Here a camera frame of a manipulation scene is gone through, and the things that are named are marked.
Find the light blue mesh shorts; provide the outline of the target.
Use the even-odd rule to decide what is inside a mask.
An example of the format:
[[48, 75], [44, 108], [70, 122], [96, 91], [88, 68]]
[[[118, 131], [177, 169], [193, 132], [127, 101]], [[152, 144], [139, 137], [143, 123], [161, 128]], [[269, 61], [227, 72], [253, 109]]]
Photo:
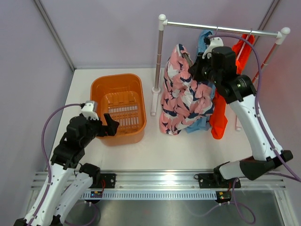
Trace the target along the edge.
[[[208, 44], [205, 43], [205, 38], [207, 38], [209, 35], [212, 35], [212, 34], [213, 34], [213, 32], [210, 30], [203, 30], [200, 33], [199, 38], [198, 38], [198, 51], [197, 51], [196, 56], [198, 56], [200, 53], [203, 53], [207, 49]], [[215, 86], [211, 82], [208, 82], [207, 86], [209, 87], [210, 100], [212, 101], [214, 98], [214, 95], [215, 95]], [[211, 126], [209, 124], [209, 119], [210, 119], [210, 116], [207, 116], [206, 118], [202, 117], [202, 118], [196, 120], [192, 125], [186, 127], [185, 131], [187, 133], [192, 133], [197, 130], [208, 131], [211, 128]]]

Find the grey hanger of pink shorts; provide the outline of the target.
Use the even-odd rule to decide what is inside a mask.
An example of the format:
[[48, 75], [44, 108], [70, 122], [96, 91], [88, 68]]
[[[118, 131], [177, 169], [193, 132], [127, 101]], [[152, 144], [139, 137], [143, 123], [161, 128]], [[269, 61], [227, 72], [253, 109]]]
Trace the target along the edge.
[[187, 61], [189, 67], [193, 66], [193, 62], [190, 59], [190, 56], [187, 53], [182, 53], [182, 57]]

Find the pink navy patterned shorts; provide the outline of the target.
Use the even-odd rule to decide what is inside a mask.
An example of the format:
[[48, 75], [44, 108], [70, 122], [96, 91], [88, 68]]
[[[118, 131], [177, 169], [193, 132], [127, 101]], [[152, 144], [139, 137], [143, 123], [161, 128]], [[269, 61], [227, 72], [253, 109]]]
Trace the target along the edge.
[[214, 112], [208, 82], [197, 82], [192, 78], [182, 53], [190, 56], [182, 44], [177, 44], [164, 69], [159, 129], [168, 135], [178, 135], [196, 120]]

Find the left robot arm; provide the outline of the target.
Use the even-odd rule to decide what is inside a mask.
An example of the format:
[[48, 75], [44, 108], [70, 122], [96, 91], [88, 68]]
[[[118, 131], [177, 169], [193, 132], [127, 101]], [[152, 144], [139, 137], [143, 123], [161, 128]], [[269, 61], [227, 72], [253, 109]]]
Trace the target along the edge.
[[101, 184], [100, 168], [85, 163], [72, 184], [65, 187], [84, 156], [85, 147], [96, 137], [116, 135], [119, 123], [108, 113], [104, 118], [106, 125], [98, 118], [83, 114], [70, 119], [66, 132], [54, 149], [48, 176], [37, 200], [24, 218], [15, 221], [16, 226], [61, 226], [84, 191]]

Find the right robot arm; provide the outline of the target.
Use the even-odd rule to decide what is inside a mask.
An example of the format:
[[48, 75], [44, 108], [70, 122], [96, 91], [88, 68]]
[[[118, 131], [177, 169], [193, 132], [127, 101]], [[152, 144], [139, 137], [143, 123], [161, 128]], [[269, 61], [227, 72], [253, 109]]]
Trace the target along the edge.
[[259, 106], [257, 91], [246, 75], [237, 74], [236, 53], [226, 46], [199, 53], [189, 73], [197, 82], [211, 82], [238, 117], [251, 146], [252, 156], [214, 168], [213, 182], [219, 187], [246, 177], [255, 180], [293, 158], [273, 136]]

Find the orange mesh shorts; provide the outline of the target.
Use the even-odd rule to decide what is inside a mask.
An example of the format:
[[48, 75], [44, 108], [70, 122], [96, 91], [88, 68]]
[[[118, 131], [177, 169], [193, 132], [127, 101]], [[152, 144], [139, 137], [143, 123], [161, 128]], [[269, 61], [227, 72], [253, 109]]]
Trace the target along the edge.
[[[238, 75], [241, 75], [249, 59], [252, 49], [244, 41], [239, 40], [235, 45], [232, 46], [232, 50], [236, 54], [236, 73]], [[209, 119], [211, 134], [214, 139], [222, 139], [228, 123], [228, 119], [225, 116], [226, 101], [218, 93], [218, 91], [215, 91], [213, 103], [214, 112]]]

